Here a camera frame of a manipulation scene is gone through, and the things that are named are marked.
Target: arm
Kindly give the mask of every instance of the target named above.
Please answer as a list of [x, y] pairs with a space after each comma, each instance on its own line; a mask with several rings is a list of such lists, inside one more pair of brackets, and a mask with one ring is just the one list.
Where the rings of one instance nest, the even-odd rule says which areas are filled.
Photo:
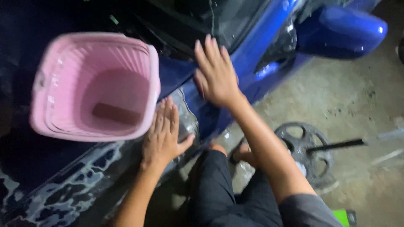
[[208, 35], [205, 51], [196, 42], [195, 56], [200, 67], [195, 72], [199, 89], [209, 101], [231, 111], [260, 169], [267, 175], [277, 203], [294, 194], [315, 195], [288, 150], [239, 90], [227, 50], [224, 47], [219, 50], [216, 40]]
[[169, 97], [161, 102], [150, 129], [144, 136], [140, 169], [133, 188], [128, 191], [119, 208], [115, 226], [143, 226], [147, 205], [165, 167], [185, 152], [195, 138], [194, 135], [189, 135], [184, 142], [178, 144], [178, 128], [178, 109]]

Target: blue car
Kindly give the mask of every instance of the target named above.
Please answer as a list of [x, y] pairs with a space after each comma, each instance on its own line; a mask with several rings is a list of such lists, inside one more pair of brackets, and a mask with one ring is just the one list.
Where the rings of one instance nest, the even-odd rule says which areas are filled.
[[159, 185], [217, 137], [230, 113], [205, 101], [193, 80], [194, 44], [215, 36], [231, 54], [239, 87], [259, 101], [310, 56], [355, 59], [374, 50], [387, 24], [369, 15], [380, 0], [5, 1], [0, 7], [0, 225], [94, 226], [111, 217], [141, 160], [142, 139], [84, 143], [29, 126], [34, 75], [60, 34], [120, 32], [156, 47], [161, 95], [179, 107], [180, 139], [194, 146]]

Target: person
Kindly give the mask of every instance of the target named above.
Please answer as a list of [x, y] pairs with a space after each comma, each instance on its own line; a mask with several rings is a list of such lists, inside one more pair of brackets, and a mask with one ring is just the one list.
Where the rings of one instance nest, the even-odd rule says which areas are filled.
[[[342, 226], [239, 90], [227, 50], [219, 48], [215, 38], [208, 35], [205, 50], [196, 41], [195, 57], [199, 64], [195, 81], [203, 97], [229, 109], [250, 145], [242, 143], [231, 159], [246, 161], [256, 171], [236, 199], [226, 151], [211, 144], [193, 171], [187, 226]], [[178, 144], [178, 127], [178, 110], [169, 97], [161, 101], [145, 135], [140, 170], [121, 204], [115, 226], [143, 226], [147, 205], [164, 168], [189, 148], [195, 137], [189, 135]]]

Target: side mirror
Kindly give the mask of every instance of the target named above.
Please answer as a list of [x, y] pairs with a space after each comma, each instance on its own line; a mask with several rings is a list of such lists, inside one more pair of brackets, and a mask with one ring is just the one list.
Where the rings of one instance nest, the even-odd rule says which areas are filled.
[[387, 34], [380, 18], [336, 5], [319, 8], [296, 27], [297, 52], [336, 59], [362, 57]]

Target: hand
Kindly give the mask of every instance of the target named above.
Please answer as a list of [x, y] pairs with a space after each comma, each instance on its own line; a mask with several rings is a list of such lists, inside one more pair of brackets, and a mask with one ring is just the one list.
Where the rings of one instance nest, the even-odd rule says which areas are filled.
[[195, 135], [191, 134], [178, 144], [179, 116], [173, 99], [163, 99], [155, 112], [153, 122], [143, 142], [142, 167], [160, 167], [162, 170], [175, 157], [184, 153], [193, 143]]
[[199, 64], [195, 81], [204, 98], [217, 106], [229, 108], [235, 99], [243, 97], [229, 53], [224, 46], [219, 50], [215, 38], [206, 36], [205, 51], [197, 40], [195, 57]]

